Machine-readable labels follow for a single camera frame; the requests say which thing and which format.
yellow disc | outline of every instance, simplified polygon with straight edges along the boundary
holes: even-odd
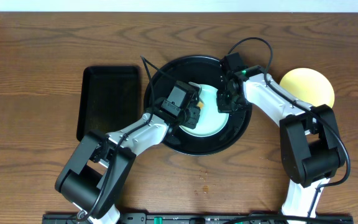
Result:
[[[297,68],[289,71],[281,79],[280,86],[298,99],[320,106],[334,106],[334,88],[321,73],[310,68]]]

wood grain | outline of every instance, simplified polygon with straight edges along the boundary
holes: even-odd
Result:
[[[78,144],[87,66],[140,66],[139,55],[159,67],[184,55],[222,57],[250,36],[272,44],[270,73],[276,80],[293,68],[309,67],[333,84],[352,174],[345,184],[324,190],[318,212],[350,213],[358,223],[358,14],[1,12],[0,223],[40,223],[45,212],[76,211],[53,185]],[[265,65],[269,56],[258,42],[239,51],[250,65]],[[142,72],[142,92],[147,82]],[[276,125],[254,108],[243,137],[218,154],[185,156],[155,146],[136,159],[119,207],[278,211],[288,188],[279,144]],[[334,180],[343,174],[340,169]]]

white backdrop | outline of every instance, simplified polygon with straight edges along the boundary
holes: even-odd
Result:
[[[358,12],[358,0],[0,0],[0,11]]]

wooden table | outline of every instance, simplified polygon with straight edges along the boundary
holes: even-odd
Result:
[[[40,223],[45,212],[76,211],[53,186],[78,144],[87,66],[141,66],[141,54],[159,67],[184,55],[222,57],[250,36],[272,44],[270,73],[277,81],[298,67],[331,81],[352,173],[345,184],[324,190],[317,211],[350,213],[358,223],[358,14],[295,13],[0,13],[0,223]],[[259,42],[238,50],[249,65],[267,63],[269,52]],[[142,92],[147,83],[142,70]],[[343,174],[339,169],[334,180]],[[223,152],[185,156],[158,145],[141,154],[119,207],[279,211],[288,181],[278,128],[254,107],[243,137]]]

black round tray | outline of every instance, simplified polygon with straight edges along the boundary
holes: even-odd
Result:
[[[223,90],[226,84],[219,59],[210,56],[194,55],[173,60],[161,68],[162,71],[183,82],[211,85]],[[175,80],[157,72],[153,78],[155,99],[167,98],[175,84]],[[144,108],[150,106],[150,84],[144,95]],[[189,155],[210,155],[227,149],[233,145],[247,129],[251,110],[233,113],[220,132],[208,137],[192,136],[178,128],[173,135],[167,135],[163,143],[178,152]]]

